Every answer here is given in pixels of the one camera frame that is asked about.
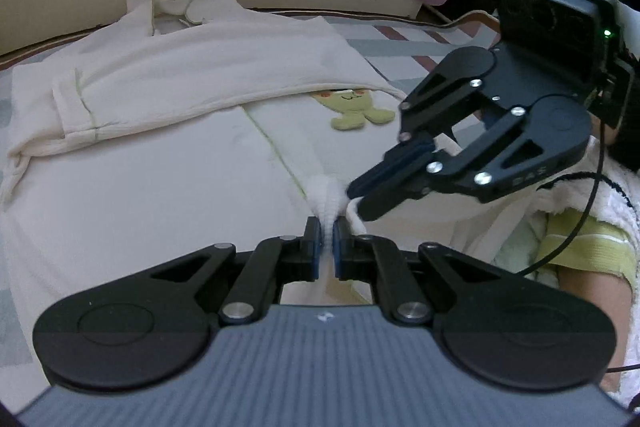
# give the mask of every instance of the white logo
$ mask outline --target white logo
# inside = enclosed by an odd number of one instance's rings
[[[318,317],[319,321],[329,322],[329,321],[334,320],[335,315],[332,314],[331,312],[324,312],[324,313],[321,313],[319,315],[316,315],[316,317]]]

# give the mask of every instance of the gray gripper base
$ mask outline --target gray gripper base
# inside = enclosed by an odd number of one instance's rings
[[[453,366],[428,330],[379,308],[274,305],[228,327],[190,370],[119,396],[52,387],[27,427],[616,427],[630,415],[596,385],[556,394],[489,386]]]

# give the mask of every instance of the white garment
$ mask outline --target white garment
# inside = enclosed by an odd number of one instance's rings
[[[14,69],[2,199],[30,156],[60,154],[242,103],[365,87],[403,98],[322,18],[294,20],[235,0],[157,1],[184,11],[184,31],[154,36],[154,0],[89,39]]]

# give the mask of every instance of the yellow bear applique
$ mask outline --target yellow bear applique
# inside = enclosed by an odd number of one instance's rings
[[[341,117],[333,118],[331,121],[331,127],[338,131],[360,129],[367,120],[382,125],[396,118],[394,111],[373,107],[371,93],[365,89],[320,91],[312,93],[311,96],[324,107],[342,113]]]

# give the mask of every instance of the silver bolt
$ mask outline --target silver bolt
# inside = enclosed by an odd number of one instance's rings
[[[427,165],[427,172],[430,172],[431,174],[435,174],[440,171],[442,171],[442,163],[440,162],[431,162]]]
[[[476,182],[476,185],[488,185],[493,179],[492,175],[488,172],[478,172],[474,181]]]
[[[246,302],[231,302],[222,308],[222,312],[230,319],[245,319],[254,312],[254,307]]]
[[[429,308],[422,302],[405,302],[398,306],[398,313],[406,319],[423,319],[429,314]]]

